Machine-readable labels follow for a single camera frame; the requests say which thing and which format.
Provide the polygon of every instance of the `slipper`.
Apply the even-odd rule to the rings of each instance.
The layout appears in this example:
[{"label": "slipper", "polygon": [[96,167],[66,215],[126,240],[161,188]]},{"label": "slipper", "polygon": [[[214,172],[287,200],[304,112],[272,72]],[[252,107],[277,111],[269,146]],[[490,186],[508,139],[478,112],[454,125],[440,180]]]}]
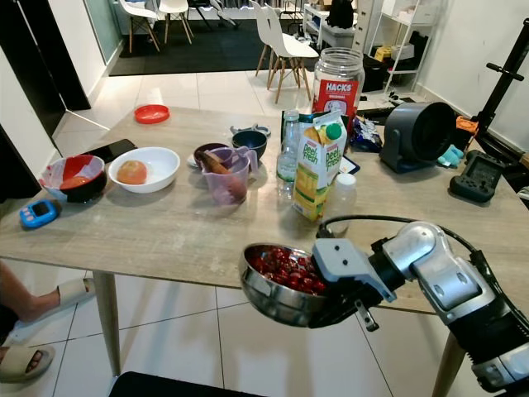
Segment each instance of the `slipper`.
[{"label": "slipper", "polygon": [[[84,285],[85,280],[88,284],[88,291]],[[57,290],[60,295],[58,309],[62,310],[79,302],[83,302],[85,299],[92,298],[95,295],[96,288],[93,279],[76,279],[59,285]]]},{"label": "slipper", "polygon": [[[31,359],[35,353],[41,352],[39,363],[31,371],[26,372]],[[6,355],[0,363],[1,383],[21,383],[42,375],[49,367],[55,357],[55,349],[52,346],[41,347],[18,347],[7,349]]]}]

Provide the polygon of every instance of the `white chair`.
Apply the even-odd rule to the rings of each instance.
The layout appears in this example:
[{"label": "white chair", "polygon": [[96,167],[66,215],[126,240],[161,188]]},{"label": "white chair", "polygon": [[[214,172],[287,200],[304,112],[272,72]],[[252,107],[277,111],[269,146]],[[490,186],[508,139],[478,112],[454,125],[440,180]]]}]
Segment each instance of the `white chair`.
[{"label": "white chair", "polygon": [[158,8],[161,12],[165,13],[165,44],[167,44],[167,35],[169,32],[169,24],[171,22],[171,14],[179,14],[182,20],[183,29],[188,37],[189,44],[191,43],[191,37],[194,37],[189,22],[185,17],[185,12],[189,9],[187,0],[161,0]]},{"label": "white chair", "polygon": [[261,53],[261,57],[259,58],[259,63],[257,64],[257,70],[255,71],[255,75],[257,75],[261,69],[261,65],[263,64],[263,59],[266,56],[266,51],[270,48],[270,55],[269,55],[269,65],[268,65],[268,81],[270,80],[270,75],[272,73],[272,66],[274,65],[274,50],[272,50],[272,47],[270,46],[271,43],[271,33],[270,33],[270,24],[268,22],[268,14],[263,11],[261,6],[252,0],[250,0],[250,3],[252,7],[254,8],[255,12],[255,20],[257,21],[257,31],[259,32],[259,38],[264,43],[263,52]]},{"label": "white chair", "polygon": [[[129,26],[129,52],[132,52],[132,37],[134,36],[134,31],[140,28],[143,22],[147,25],[147,31],[149,32],[153,44],[155,45],[157,51],[160,52],[160,48],[158,47],[158,39],[156,38],[155,33],[150,28],[150,23],[147,19],[153,18],[155,21],[157,21],[158,16],[156,15],[156,12],[144,8],[133,7],[130,4],[127,4],[125,0],[119,0],[119,3],[123,7],[123,10],[125,10],[125,12],[131,16],[131,24]],[[134,20],[135,17],[141,18],[140,21],[136,22]]]},{"label": "white chair", "polygon": [[298,87],[300,87],[301,77],[299,76],[299,68],[301,68],[303,73],[303,81],[305,82],[305,88],[307,89],[308,99],[310,100],[311,91],[308,87],[307,71],[305,70],[304,59],[317,58],[319,56],[318,53],[309,45],[300,43],[292,36],[284,34],[283,30],[281,29],[281,24],[279,23],[278,15],[275,13],[274,9],[270,8],[269,10],[265,11],[267,11],[270,20],[270,46],[274,49],[274,52],[278,57],[278,59],[275,61],[274,71],[272,72],[268,82],[268,88],[270,88],[270,85],[274,80],[275,72],[277,72],[279,67],[279,62],[281,63],[281,75],[279,77],[278,93],[275,96],[275,102],[277,103],[279,100],[281,84],[283,83],[285,77],[284,69],[286,66],[286,60],[290,62],[290,66],[292,67],[294,78],[296,79],[296,83],[298,83]]}]

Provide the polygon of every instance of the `red jar label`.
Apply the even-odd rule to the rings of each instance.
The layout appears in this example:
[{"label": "red jar label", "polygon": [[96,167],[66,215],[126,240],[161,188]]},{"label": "red jar label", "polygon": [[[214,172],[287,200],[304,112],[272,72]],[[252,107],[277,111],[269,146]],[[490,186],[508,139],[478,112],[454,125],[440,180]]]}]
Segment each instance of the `red jar label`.
[{"label": "red jar label", "polygon": [[341,110],[351,122],[355,118],[355,97],[358,81],[321,80],[320,92],[314,95],[312,112],[333,112]]}]

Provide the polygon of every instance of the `person's foot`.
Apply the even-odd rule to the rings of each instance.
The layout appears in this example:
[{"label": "person's foot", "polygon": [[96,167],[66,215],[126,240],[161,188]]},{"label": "person's foot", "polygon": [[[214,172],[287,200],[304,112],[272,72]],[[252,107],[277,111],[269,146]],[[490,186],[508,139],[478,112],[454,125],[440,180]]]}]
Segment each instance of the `person's foot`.
[{"label": "person's foot", "polygon": [[[87,279],[83,280],[84,288],[86,292],[90,290],[90,284]],[[46,295],[36,296],[33,299],[30,307],[28,307],[24,313],[19,313],[18,318],[23,323],[31,323],[46,312],[57,308],[60,305],[60,294],[59,289],[56,288],[52,292]]]},{"label": "person's foot", "polygon": [[[2,364],[2,360],[4,356],[7,353],[7,350],[9,350],[9,347],[0,347],[0,364]],[[33,371],[37,366],[39,365],[39,362],[41,362],[42,358],[42,352],[36,351],[33,357],[31,358],[31,361],[27,364],[26,367],[26,373]]]}]

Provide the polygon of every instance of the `robotic arm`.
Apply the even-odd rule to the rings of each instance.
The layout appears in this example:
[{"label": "robotic arm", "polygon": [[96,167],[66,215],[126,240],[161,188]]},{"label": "robotic arm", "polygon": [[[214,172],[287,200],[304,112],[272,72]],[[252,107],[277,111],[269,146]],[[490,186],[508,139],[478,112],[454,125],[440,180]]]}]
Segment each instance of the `robotic arm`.
[{"label": "robotic arm", "polygon": [[[386,217],[344,217],[380,218]],[[322,224],[319,237],[331,237]],[[447,233],[470,249],[470,263],[456,256]],[[495,392],[529,390],[529,322],[502,291],[481,251],[446,229],[411,222],[367,256],[348,239],[319,238],[313,259],[329,284],[328,300],[311,328],[339,323],[356,311],[368,331],[378,329],[369,308],[417,280],[431,306],[468,352],[481,386]]]}]

